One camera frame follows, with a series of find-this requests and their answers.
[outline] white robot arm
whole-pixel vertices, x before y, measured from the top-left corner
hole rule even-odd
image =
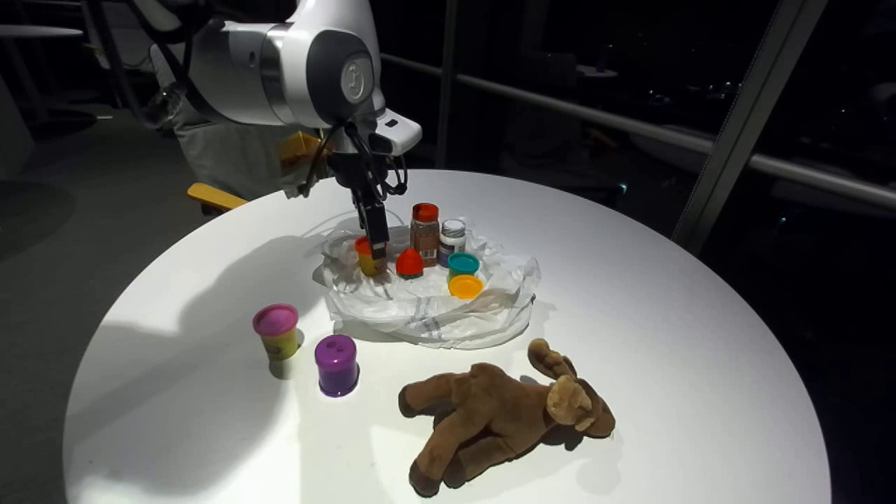
[[[218,21],[211,0],[125,2],[199,113],[248,126],[326,131],[326,165],[353,190],[360,226],[374,256],[384,256],[384,200],[403,194],[406,176],[388,184],[388,165],[410,151],[423,131],[385,110],[365,0],[298,0],[283,23]],[[87,0],[87,12],[99,28],[99,0]]]

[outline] dark floor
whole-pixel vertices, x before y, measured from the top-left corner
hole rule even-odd
[[[539,179],[669,232],[692,173],[643,155],[461,162]],[[174,140],[132,120],[43,142],[0,183],[0,504],[60,502],[60,420],[91,327],[125,282],[202,224]],[[714,267],[771,326],[825,432],[837,504],[896,502],[893,218],[825,212],[746,179],[721,217]]]

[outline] stuffed animal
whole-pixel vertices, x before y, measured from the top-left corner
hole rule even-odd
[[[564,357],[535,340],[529,362],[554,385],[515,380],[500,368],[472,365],[470,373],[445,373],[399,390],[403,417],[437,420],[409,473],[417,495],[437,495],[442,483],[458,487],[561,432],[595,441],[613,435],[613,413],[575,378]]]

